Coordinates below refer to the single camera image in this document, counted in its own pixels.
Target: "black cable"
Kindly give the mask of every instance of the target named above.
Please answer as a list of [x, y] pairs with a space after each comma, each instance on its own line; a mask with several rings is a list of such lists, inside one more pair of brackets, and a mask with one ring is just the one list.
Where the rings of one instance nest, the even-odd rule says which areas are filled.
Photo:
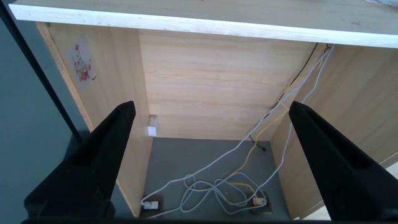
[[0, 3], [0, 16], [1, 19], [6, 25], [8, 31], [18, 44], [19, 48], [21, 49], [22, 53], [25, 55], [25, 58], [29, 62], [30, 66], [33, 68], [34, 72], [37, 75], [37, 78], [42, 82], [42, 85], [44, 86], [45, 90], [51, 97], [51, 100], [54, 102], [55, 106], [57, 107], [58, 111], [62, 115], [62, 118], [65, 120], [67, 123], [68, 127], [70, 128], [70, 131], [76, 138], [78, 143], [82, 143], [83, 140], [77, 131], [75, 125], [73, 125], [72, 120], [70, 119], [66, 109], [63, 107], [60, 99], [58, 98], [57, 94], [55, 93], [54, 89], [52, 88], [49, 80], [45, 76], [44, 71], [42, 70], [42, 67], [39, 65], [38, 61], [36, 60], [34, 54], [32, 53], [31, 49], [27, 45], [24, 37], [22, 34], [19, 32], [18, 27], [16, 26], [15, 22], [12, 20], [12, 17], [8, 13], [6, 6], [4, 3]]
[[[319, 44], [319, 43], [316, 43], [316, 44], [315, 44], [314, 48], [312, 49], [312, 52], [311, 52], [310, 56], [308, 57], [307, 61], [306, 61], [305, 64], [304, 64], [304, 66], [301, 68], [301, 70], [298, 72], [298, 74], [294, 77], [293, 81], [290, 82], [289, 87], [293, 85], [293, 83], [296, 81], [296, 79], [297, 79], [297, 78], [301, 75], [301, 73], [304, 71], [304, 68], [308, 65], [309, 61], [311, 60], [311, 57], [312, 57], [313, 53], [315, 52], [315, 49], [318, 47], [318, 44]], [[279, 103], [279, 101], [282, 99], [282, 97], [283, 97], [284, 95], [285, 95], [285, 93], [282, 93], [282, 94], [281, 94], [281, 96], [280, 96], [279, 99], [276, 101], [275, 105], [272, 106], [271, 109], [274, 109], [274, 108], [276, 107], [276, 105]], [[251, 141], [252, 141], [253, 143], [256, 143], [255, 140], [253, 140], [253, 138], [251, 137], [251, 134], [249, 135], [249, 138], [251, 139]], [[264, 148], [264, 147], [258, 145], [258, 143], [256, 143], [256, 146], [259, 147], [260, 149], [262, 149], [263, 151], [266, 150], [266, 148]]]

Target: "yellow cable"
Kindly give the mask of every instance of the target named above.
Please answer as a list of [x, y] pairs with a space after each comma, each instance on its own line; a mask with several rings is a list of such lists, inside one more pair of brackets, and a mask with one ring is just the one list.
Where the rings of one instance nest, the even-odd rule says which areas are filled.
[[[323, 59], [322, 59], [321, 62], [319, 63], [319, 66], [318, 66], [317, 70], [322, 66], [322, 63], [323, 63]], [[287, 86], [286, 89], [280, 94], [280, 96], [284, 95], [285, 92], [286, 92], [292, 85], [293, 85], [293, 83], [291, 83], [289, 86]], [[236, 171], [234, 171], [234, 172], [233, 172], [232, 174], [230, 174], [229, 176], [234, 175], [235, 173], [239, 172], [241, 169], [243, 169], [243, 168], [246, 166], [246, 164], [248, 163], [248, 160], [249, 160], [249, 157], [250, 157], [252, 151], [253, 151], [253, 150], [256, 148], [256, 146], [257, 146], [257, 141], [258, 141], [259, 136], [260, 136], [266, 129], [268, 129], [269, 127], [271, 127], [271, 125], [273, 125], [273, 124], [274, 124], [275, 122], [277, 122], [279, 119], [283, 118], [283, 116], [284, 116], [287, 112], [289, 112], [289, 110], [290, 110], [289, 107], [287, 107], [287, 106], [284, 105], [283, 103], [281, 103], [281, 105], [282, 105], [284, 108], [286, 108], [287, 111], [285, 111], [285, 113], [281, 114], [281, 115], [280, 115], [278, 118], [276, 118], [273, 122], [271, 122], [270, 124], [268, 124], [262, 131], [260, 131], [260, 133], [256, 136], [256, 140], [254, 141], [254, 146], [250, 149], [249, 154], [248, 154], [248, 156], [246, 157], [246, 161], [244, 161], [243, 166], [241, 166], [239, 169], [237, 169]], [[256, 193], [256, 192], [254, 191], [254, 189], [253, 189], [249, 184], [245, 184], [245, 183], [230, 183], [230, 184], [233, 184], [233, 185], [242, 185], [242, 186], [249, 187], [253, 193]]]
[[281, 114], [281, 115], [280, 115], [278, 118], [276, 118], [273, 122], [271, 122], [270, 124], [268, 124], [262, 131], [260, 131], [260, 133], [259, 133], [259, 134], [257, 135], [257, 137], [256, 137], [254, 146], [250, 149], [250, 152], [249, 152], [248, 156], [246, 157], [246, 161], [244, 162], [243, 166], [241, 166], [239, 169], [237, 169], [237, 170], [234, 171], [232, 174], [230, 174], [230, 176], [231, 176], [231, 175], [234, 175], [234, 174], [237, 173], [237, 172], [239, 172], [241, 169], [243, 169], [243, 167], [246, 166], [246, 164], [248, 163], [250, 154], [252, 153], [253, 149], [255, 149], [256, 146], [257, 146], [257, 141], [258, 141], [258, 139], [259, 139], [259, 136], [260, 136], [266, 129], [268, 129], [271, 125], [273, 125], [275, 122], [277, 122], [278, 120], [280, 120], [281, 118], [283, 118], [283, 116], [285, 116], [286, 113], [287, 113], [287, 111], [285, 111], [285, 113]]
[[230, 184], [233, 184], [233, 185], [242, 185], [242, 186], [249, 187], [250, 190], [251, 190], [253, 193], [255, 193], [254, 189], [253, 189], [249, 184], [245, 184], [245, 183], [230, 183]]
[[[285, 111], [285, 113], [281, 114], [278, 118], [276, 118], [273, 122], [271, 122], [270, 124], [268, 124], [268, 125], [256, 136], [256, 140], [255, 140], [254, 146], [250, 149], [249, 154], [248, 154], [248, 156], [246, 157], [246, 161], [244, 162], [243, 166], [241, 166], [239, 169], [237, 169], [236, 171], [234, 171], [234, 172], [233, 172], [232, 174], [230, 174], [229, 176], [231, 176], [231, 175], [237, 173], [239, 170], [243, 169], [243, 168], [246, 166], [246, 164], [248, 163], [250, 154], [252, 153], [253, 149], [255, 149], [256, 146], [257, 146], [257, 141], [258, 141], [259, 136], [260, 136], [266, 129], [268, 129], [269, 127], [271, 127], [271, 125], [273, 125], [275, 122], [277, 122], [279, 119], [281, 119], [288, 111], [289, 111], [289, 109], [288, 109], [287, 111]], [[249, 184], [245, 184], [245, 183], [230, 183], [230, 184], [233, 184], [233, 185], [243, 185], [243, 186], [249, 187], [249, 188], [252, 190], [253, 193], [256, 193], [256, 192], [254, 191], [254, 189], [253, 189]]]
[[288, 108], [286, 105], [284, 105], [283, 103], [281, 103], [281, 105], [284, 107], [284, 108], [286, 108], [287, 109], [287, 111], [289, 111], [290, 110], [290, 108]]

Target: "black pole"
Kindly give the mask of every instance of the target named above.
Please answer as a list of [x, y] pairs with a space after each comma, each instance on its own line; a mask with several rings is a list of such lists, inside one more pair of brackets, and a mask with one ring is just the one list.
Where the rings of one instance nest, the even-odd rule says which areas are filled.
[[6, 6], [4, 3], [0, 4], [0, 16], [1, 19], [6, 25], [8, 31], [14, 38], [14, 40], [17, 42], [19, 48], [22, 50], [22, 53], [25, 55], [26, 59], [30, 63], [30, 66], [33, 68], [34, 72], [37, 75], [37, 78], [42, 82], [45, 90], [47, 93], [50, 95], [51, 100], [54, 102], [55, 106], [57, 107], [58, 111], [62, 115], [63, 119], [67, 123], [68, 127], [70, 128], [70, 131], [76, 138], [76, 140], [81, 143], [83, 140], [77, 131], [75, 125], [73, 125], [72, 120], [70, 119], [66, 109], [63, 107], [60, 99], [58, 98], [57, 94], [55, 93], [54, 89], [52, 88], [49, 80], [45, 76], [44, 71], [42, 70], [42, 67], [39, 65], [37, 62], [35, 56], [33, 55], [32, 51], [30, 50], [29, 46], [27, 45], [24, 37], [22, 34], [19, 32], [19, 29], [17, 28], [15, 22], [12, 20], [11, 15], [8, 13]]

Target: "gray carpet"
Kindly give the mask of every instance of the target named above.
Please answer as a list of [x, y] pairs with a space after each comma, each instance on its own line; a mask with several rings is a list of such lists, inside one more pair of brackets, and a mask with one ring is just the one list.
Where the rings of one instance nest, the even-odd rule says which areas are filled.
[[[179, 179], [186, 174], [192, 174], [198, 169], [211, 163], [226, 151], [234, 148], [238, 141], [215, 141], [215, 140], [194, 140], [194, 139], [167, 139], [155, 138], [150, 155], [149, 168], [145, 194], [149, 194], [161, 188], [168, 181]], [[272, 156], [271, 147], [268, 142], [260, 142], [268, 148], [266, 152], [256, 148], [243, 172], [257, 184], [263, 183], [274, 171], [275, 162]], [[197, 180], [214, 182], [215, 179], [225, 178], [228, 174], [239, 168], [246, 159], [252, 148], [251, 141], [244, 142], [239, 149], [218, 161], [216, 164], [196, 175]], [[243, 178], [233, 177], [231, 181], [246, 182]], [[250, 189], [239, 187], [245, 193]], [[235, 220], [235, 221], [266, 221], [266, 220], [288, 220], [288, 213], [284, 200], [279, 177], [276, 175], [263, 187], [271, 200], [272, 215], [252, 215], [249, 211], [227, 215], [218, 204], [214, 193], [210, 193], [205, 201], [193, 212], [182, 213], [181, 211], [164, 215], [163, 219], [195, 219], [195, 220]], [[169, 185], [160, 192], [164, 196], [164, 208], [169, 210], [180, 205], [185, 187], [182, 182]], [[234, 201], [241, 201], [243, 198], [235, 189], [224, 185], [221, 191]], [[186, 204], [186, 208], [192, 208], [201, 198], [201, 195], [194, 194]]]

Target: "wooden cabinet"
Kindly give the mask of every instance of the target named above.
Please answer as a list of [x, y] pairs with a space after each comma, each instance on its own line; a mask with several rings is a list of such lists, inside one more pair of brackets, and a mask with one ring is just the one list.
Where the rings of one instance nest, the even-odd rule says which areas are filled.
[[[242, 139], [332, 44], [339, 45], [306, 104], [385, 167], [397, 160], [393, 7], [363, 0], [18, 0], [10, 8], [17, 19], [37, 21], [90, 130], [118, 104], [135, 102], [118, 177], [135, 216], [152, 146], [150, 114], [158, 117], [158, 137]], [[317, 72], [286, 106], [312, 90]], [[277, 108], [259, 130], [285, 112]], [[286, 116], [259, 137], [271, 141], [276, 163], [289, 125]], [[295, 133], [279, 176], [291, 218], [322, 205]]]

